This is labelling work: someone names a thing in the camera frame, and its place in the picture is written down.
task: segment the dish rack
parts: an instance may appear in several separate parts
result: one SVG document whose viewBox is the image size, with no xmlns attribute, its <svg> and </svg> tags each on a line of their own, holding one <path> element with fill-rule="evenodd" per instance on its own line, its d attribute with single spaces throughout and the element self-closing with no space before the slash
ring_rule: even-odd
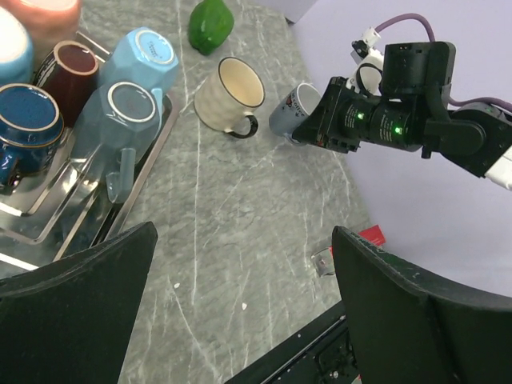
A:
<svg viewBox="0 0 512 384">
<path fill-rule="evenodd" d="M 77 32 L 76 40 L 94 52 L 100 65 L 110 56 L 85 32 Z M 137 164 L 134 187 L 123 204 L 111 203 L 103 184 L 89 182 L 72 167 L 70 129 L 47 172 L 23 178 L 9 193 L 0 194 L 0 279 L 35 270 L 121 232 L 178 118 L 172 93 L 164 97 L 163 106 L 160 133 Z"/>
</svg>

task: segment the maroon mug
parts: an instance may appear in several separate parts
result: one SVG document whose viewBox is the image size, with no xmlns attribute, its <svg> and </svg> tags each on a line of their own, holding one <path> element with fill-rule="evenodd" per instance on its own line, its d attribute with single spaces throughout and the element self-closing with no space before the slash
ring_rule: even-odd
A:
<svg viewBox="0 0 512 384">
<path fill-rule="evenodd" d="M 39 67 L 34 84 L 57 102 L 64 125 L 72 127 L 98 86 L 99 64 L 94 53 L 79 42 L 58 43 Z"/>
</svg>

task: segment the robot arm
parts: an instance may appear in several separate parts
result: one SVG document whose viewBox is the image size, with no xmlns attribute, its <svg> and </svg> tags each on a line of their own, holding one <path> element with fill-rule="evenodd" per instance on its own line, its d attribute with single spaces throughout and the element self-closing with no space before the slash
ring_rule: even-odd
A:
<svg viewBox="0 0 512 384">
<path fill-rule="evenodd" d="M 347 79 L 346 86 L 357 93 L 376 94 L 381 82 L 384 55 L 374 46 L 381 39 L 375 28 L 368 28 L 361 39 L 352 43 L 350 54 L 358 67 Z"/>
<path fill-rule="evenodd" d="M 370 56 L 362 58 L 361 63 Z M 448 42 L 386 46 L 381 95 L 330 80 L 318 107 L 290 132 L 296 142 L 341 153 L 360 142 L 400 150 L 439 152 L 473 175 L 512 190 L 512 116 L 483 102 L 448 110 L 455 47 Z"/>
</svg>

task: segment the gray marble surface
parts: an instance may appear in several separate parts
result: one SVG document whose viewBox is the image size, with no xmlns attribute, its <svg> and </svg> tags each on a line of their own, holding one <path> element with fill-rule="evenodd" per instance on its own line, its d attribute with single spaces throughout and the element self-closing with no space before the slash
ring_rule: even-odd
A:
<svg viewBox="0 0 512 384">
<path fill-rule="evenodd" d="M 344 157 L 296 148 L 272 135 L 278 100 L 308 79 L 280 15 L 226 0 L 229 40 L 210 57 L 186 38 L 197 1 L 84 0 L 82 26 L 114 46 L 148 26 L 179 54 L 174 92 L 182 116 L 156 161 L 127 226 L 152 221 L 154 262 L 121 383 L 224 382 L 339 300 L 333 278 L 317 278 L 313 252 L 335 225 L 369 225 Z M 266 87 L 260 131 L 237 141 L 202 126 L 194 93 L 219 60 L 251 64 Z"/>
</svg>

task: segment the blue mug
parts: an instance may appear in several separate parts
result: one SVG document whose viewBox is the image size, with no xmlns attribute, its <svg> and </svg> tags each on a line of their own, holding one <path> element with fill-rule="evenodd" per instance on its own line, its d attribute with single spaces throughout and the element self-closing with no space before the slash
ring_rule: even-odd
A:
<svg viewBox="0 0 512 384">
<path fill-rule="evenodd" d="M 0 185 L 48 168 L 63 132 L 57 103 L 47 92 L 29 84 L 0 87 Z"/>
<path fill-rule="evenodd" d="M 104 182 L 108 198 L 123 203 L 130 195 L 135 166 L 151 147 L 162 124 L 162 92 L 132 82 L 99 87 L 76 124 L 71 164 L 91 182 Z"/>
<path fill-rule="evenodd" d="M 165 95 L 174 84 L 178 70 L 178 56 L 170 42 L 154 30 L 141 27 L 119 41 L 100 69 L 99 85 L 133 82 L 145 90 L 160 90 Z"/>
<path fill-rule="evenodd" d="M 25 27 L 0 7 L 0 86 L 29 82 L 32 76 L 34 47 Z"/>
</svg>

